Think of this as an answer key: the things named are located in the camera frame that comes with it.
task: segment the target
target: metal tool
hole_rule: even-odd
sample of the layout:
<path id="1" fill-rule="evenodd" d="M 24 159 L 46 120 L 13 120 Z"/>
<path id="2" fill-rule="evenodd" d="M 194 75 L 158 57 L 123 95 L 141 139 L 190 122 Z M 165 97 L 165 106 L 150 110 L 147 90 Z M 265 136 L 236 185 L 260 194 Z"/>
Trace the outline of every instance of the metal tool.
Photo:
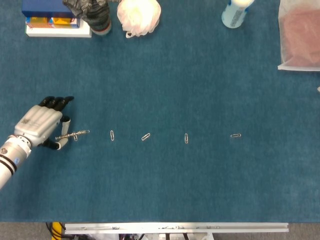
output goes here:
<path id="1" fill-rule="evenodd" d="M 241 137 L 241 133 L 234 133 L 230 135 L 230 138 L 240 138 Z"/>
<path id="2" fill-rule="evenodd" d="M 90 130 L 82 130 L 77 132 L 68 133 L 61 136 L 56 136 L 55 140 L 65 139 L 65 138 L 73 138 L 74 141 L 78 141 L 78 135 L 84 135 L 90 133 Z"/>
<path id="3" fill-rule="evenodd" d="M 144 140 L 146 140 L 147 138 L 149 138 L 150 137 L 150 133 L 147 133 L 146 135 L 144 135 L 142 138 L 141 138 L 141 140 L 142 141 L 144 141 Z"/>
<path id="4" fill-rule="evenodd" d="M 189 142 L 188 133 L 185 133 L 184 134 L 184 143 L 188 144 L 188 142 Z"/>
<path id="5" fill-rule="evenodd" d="M 115 140 L 115 134 L 114 134 L 114 131 L 110 131 L 110 138 L 111 138 L 111 141 L 114 141 Z"/>

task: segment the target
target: blue carpet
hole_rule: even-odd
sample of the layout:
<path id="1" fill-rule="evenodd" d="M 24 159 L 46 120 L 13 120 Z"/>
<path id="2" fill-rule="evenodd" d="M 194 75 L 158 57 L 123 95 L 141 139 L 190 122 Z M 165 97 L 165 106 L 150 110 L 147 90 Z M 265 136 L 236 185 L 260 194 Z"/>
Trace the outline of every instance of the blue carpet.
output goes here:
<path id="1" fill-rule="evenodd" d="M 21 2 L 0 2 L 0 141 L 49 95 L 91 131 L 33 149 L 0 220 L 320 222 L 320 74 L 277 70 L 280 1 L 233 30 L 227 1 L 159 3 L 152 34 L 126 39 L 111 4 L 111 33 L 79 39 L 27 37 Z"/>

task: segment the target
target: plastic bottle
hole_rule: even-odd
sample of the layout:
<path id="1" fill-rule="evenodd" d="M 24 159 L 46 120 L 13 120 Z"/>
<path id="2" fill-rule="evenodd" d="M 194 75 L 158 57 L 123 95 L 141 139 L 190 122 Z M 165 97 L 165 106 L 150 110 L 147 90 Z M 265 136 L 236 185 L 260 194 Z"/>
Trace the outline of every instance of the plastic bottle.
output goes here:
<path id="1" fill-rule="evenodd" d="M 255 0 L 230 0 L 222 13 L 223 24 L 231 29 L 241 26 L 248 11 L 248 7 Z"/>

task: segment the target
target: floor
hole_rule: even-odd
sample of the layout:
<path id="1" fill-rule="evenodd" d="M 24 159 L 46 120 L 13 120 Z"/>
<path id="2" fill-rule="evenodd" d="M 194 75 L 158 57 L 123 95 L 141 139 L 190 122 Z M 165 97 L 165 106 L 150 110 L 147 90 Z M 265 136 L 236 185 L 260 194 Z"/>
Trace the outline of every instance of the floor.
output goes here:
<path id="1" fill-rule="evenodd" d="M 290 224 L 289 233 L 224 233 L 214 240 L 319 240 L 320 224 Z M 44 223 L 0 222 L 1 240 L 50 240 Z"/>

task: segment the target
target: gray glove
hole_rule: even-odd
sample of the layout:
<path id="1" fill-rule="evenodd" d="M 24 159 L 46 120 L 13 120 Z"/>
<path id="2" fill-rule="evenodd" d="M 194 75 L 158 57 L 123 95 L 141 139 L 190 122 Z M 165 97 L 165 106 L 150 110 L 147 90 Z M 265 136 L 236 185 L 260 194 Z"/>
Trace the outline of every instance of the gray glove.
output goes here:
<path id="1" fill-rule="evenodd" d="M 76 18 L 86 21 L 92 31 L 99 35 L 111 29 L 110 9 L 107 0 L 62 0 Z"/>

